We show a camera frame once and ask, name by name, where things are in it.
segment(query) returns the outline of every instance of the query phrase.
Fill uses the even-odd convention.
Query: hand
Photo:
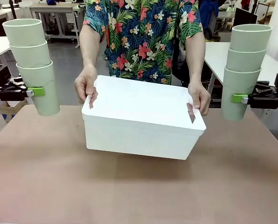
[[[97,98],[97,91],[94,87],[94,81],[97,78],[97,71],[93,65],[85,65],[82,72],[75,79],[75,89],[78,94],[80,103],[84,103],[87,96],[90,96],[90,108],[93,107],[93,102]]]
[[[193,98],[194,108],[199,109],[202,116],[206,116],[209,109],[210,94],[200,81],[191,81],[188,87]]]

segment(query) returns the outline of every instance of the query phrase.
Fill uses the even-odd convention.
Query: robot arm
[[[268,82],[257,82],[252,94],[233,94],[232,102],[248,104],[251,108],[277,109],[278,74],[276,76],[275,86],[269,86]]]
[[[22,77],[11,77],[8,67],[0,64],[0,100],[23,101],[25,97],[44,96],[42,87],[27,88]]]

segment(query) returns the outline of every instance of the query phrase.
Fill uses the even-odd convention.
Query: stacked cups
[[[16,19],[3,23],[18,71],[28,88],[42,87],[44,94],[32,97],[38,113],[59,112],[53,62],[44,37],[41,20]]]
[[[243,118],[247,105],[232,103],[232,95],[249,95],[253,92],[271,30],[271,27],[259,24],[239,25],[232,28],[223,80],[222,117],[224,119]]]

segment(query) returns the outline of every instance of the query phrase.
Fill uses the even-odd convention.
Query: wooden table
[[[86,149],[81,107],[25,106],[0,133],[0,222],[278,224],[276,139],[251,111],[205,123],[178,161]]]

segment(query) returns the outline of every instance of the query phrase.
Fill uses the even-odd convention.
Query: black monitor
[[[233,26],[242,24],[256,24],[257,15],[252,14],[244,9],[236,8]]]

